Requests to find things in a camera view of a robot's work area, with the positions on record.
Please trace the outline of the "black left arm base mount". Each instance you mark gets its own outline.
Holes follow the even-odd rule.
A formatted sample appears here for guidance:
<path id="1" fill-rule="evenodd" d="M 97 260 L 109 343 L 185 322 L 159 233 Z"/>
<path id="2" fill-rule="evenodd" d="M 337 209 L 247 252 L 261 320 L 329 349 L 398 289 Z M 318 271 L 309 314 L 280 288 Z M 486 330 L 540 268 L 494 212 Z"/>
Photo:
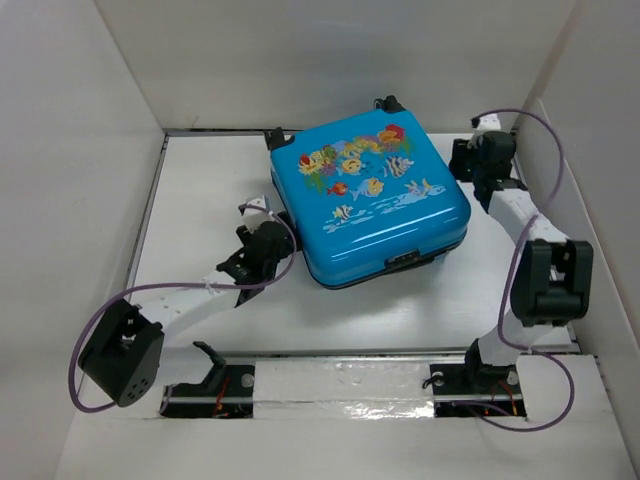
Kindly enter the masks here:
<path id="1" fill-rule="evenodd" d="M 252 418 L 255 365 L 228 363 L 202 341 L 193 345 L 207 355 L 211 366 L 199 382 L 167 386 L 159 415 L 169 419 Z"/>

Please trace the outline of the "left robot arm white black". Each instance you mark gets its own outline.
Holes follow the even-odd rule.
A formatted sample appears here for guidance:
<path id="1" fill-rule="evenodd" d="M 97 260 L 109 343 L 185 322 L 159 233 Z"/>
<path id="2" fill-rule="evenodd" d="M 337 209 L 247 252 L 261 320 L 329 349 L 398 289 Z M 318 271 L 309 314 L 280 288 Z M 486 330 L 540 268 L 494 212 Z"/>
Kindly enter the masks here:
<path id="1" fill-rule="evenodd" d="M 77 410 L 92 414 L 139 401 L 155 382 L 166 340 L 244 305 L 287 274 L 278 266 L 294 262 L 297 242 L 281 218 L 239 232 L 242 247 L 203 280 L 137 285 L 98 308 L 68 369 Z"/>

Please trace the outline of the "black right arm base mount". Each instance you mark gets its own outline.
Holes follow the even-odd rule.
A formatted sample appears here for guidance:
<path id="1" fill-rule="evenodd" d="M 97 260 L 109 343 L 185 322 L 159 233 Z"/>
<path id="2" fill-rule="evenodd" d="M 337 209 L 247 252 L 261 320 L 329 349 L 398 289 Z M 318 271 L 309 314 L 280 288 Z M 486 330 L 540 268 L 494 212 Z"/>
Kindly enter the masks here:
<path id="1" fill-rule="evenodd" d="M 474 384 L 465 377 L 461 363 L 439 363 L 429 366 L 422 381 L 422 389 L 433 395 L 437 418 L 526 416 L 524 398 L 514 370 L 507 377 L 490 379 L 489 383 Z"/>

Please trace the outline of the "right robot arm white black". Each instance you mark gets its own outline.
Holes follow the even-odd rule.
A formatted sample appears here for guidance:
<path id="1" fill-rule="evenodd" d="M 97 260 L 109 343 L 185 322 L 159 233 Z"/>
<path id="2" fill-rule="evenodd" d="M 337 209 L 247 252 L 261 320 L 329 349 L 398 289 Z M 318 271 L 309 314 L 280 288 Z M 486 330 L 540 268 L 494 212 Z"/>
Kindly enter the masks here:
<path id="1" fill-rule="evenodd" d="M 514 242 L 498 324 L 465 354 L 462 381 L 474 393 L 505 379 L 522 353 L 583 318 L 589 307 L 593 248 L 540 213 L 526 185 L 511 174 L 515 153 L 512 135 L 485 131 L 454 140 L 449 162 L 454 178 L 472 184 L 483 210 Z"/>

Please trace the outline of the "blue kids suitcase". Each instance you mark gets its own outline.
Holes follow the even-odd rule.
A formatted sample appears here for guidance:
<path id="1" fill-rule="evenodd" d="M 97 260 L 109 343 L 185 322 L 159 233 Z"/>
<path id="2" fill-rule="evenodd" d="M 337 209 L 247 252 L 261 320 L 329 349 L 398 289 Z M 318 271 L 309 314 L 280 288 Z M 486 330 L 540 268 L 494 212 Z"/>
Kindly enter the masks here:
<path id="1" fill-rule="evenodd" d="M 292 135 L 268 130 L 265 143 L 309 273 L 325 288 L 428 264 L 466 236 L 469 201 L 393 95 Z"/>

